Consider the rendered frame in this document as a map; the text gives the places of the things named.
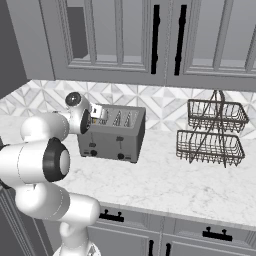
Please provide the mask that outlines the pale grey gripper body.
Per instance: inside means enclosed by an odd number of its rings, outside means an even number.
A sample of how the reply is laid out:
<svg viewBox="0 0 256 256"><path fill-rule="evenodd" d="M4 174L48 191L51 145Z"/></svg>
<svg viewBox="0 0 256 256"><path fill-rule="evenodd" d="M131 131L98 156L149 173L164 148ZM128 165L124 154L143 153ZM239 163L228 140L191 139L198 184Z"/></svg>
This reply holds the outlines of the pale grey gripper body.
<svg viewBox="0 0 256 256"><path fill-rule="evenodd" d="M108 110L107 109L103 109L101 111L101 115L100 118L98 119L98 123L100 125L105 125L108 121Z"/></svg>

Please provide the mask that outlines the grey four-slot toaster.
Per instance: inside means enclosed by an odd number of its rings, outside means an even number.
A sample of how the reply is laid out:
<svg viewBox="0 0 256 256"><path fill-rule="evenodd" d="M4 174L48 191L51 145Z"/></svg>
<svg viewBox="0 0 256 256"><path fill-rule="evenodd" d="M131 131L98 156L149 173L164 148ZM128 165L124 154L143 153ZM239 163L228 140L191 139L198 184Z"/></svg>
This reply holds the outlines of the grey four-slot toaster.
<svg viewBox="0 0 256 256"><path fill-rule="evenodd" d="M108 121L100 125L96 119L85 134L77 136L80 155L136 163L145 135L146 109L106 104L102 107L108 110ZM91 132L96 143L94 148L89 147ZM124 137L122 150L116 141L117 136Z"/></svg>

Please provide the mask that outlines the grey drawer front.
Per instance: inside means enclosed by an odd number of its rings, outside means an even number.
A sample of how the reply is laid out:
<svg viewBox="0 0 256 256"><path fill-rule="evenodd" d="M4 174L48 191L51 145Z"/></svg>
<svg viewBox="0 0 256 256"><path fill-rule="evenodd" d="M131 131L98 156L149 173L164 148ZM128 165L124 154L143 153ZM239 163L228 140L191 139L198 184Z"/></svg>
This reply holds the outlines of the grey drawer front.
<svg viewBox="0 0 256 256"><path fill-rule="evenodd" d="M105 219L98 219L98 223L116 225L127 228L135 228L146 231L160 232L163 228L163 218L158 215L154 215L146 212L138 212L135 210L122 209L113 206L102 205L100 213L103 213L105 209L109 210L110 214L116 215L118 211L122 212L124 222L115 222Z"/></svg>
<svg viewBox="0 0 256 256"><path fill-rule="evenodd" d="M208 227L212 232L220 233L223 229L227 230L228 235L233 236L233 241L222 241L202 236L202 232ZM177 219L175 224L175 235L186 236L189 238L197 238L200 240L217 242L232 246L244 247L256 250L256 231L238 229L227 226L220 226L209 223L195 222L190 220Z"/></svg>

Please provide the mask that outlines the grey base cupboard door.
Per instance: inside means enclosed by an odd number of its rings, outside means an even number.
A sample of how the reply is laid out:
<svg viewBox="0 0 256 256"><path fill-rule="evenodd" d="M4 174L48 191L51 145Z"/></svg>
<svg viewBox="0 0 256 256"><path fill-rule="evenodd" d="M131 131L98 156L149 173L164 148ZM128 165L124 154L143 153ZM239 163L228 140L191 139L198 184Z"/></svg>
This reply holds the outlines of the grey base cupboard door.
<svg viewBox="0 0 256 256"><path fill-rule="evenodd" d="M89 227L88 232L102 256L148 256L149 240L154 241L153 256L158 256L160 234L157 232L100 227Z"/></svg>
<svg viewBox="0 0 256 256"><path fill-rule="evenodd" d="M164 234L161 256L165 256L166 243L171 244L170 256L256 256L256 250L216 242Z"/></svg>

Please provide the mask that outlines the grey glazed wall cupboard door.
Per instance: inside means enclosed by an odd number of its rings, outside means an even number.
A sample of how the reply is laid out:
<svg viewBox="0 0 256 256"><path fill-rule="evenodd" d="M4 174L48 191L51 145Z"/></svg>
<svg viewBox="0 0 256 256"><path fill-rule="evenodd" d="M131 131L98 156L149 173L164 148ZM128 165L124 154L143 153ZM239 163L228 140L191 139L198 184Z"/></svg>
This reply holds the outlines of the grey glazed wall cupboard door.
<svg viewBox="0 0 256 256"><path fill-rule="evenodd" d="M153 75L153 8L157 4L161 22ZM162 85L168 4L168 0L41 0L55 77Z"/></svg>
<svg viewBox="0 0 256 256"><path fill-rule="evenodd" d="M174 75L181 5L182 60ZM167 84L256 92L256 0L171 0Z"/></svg>

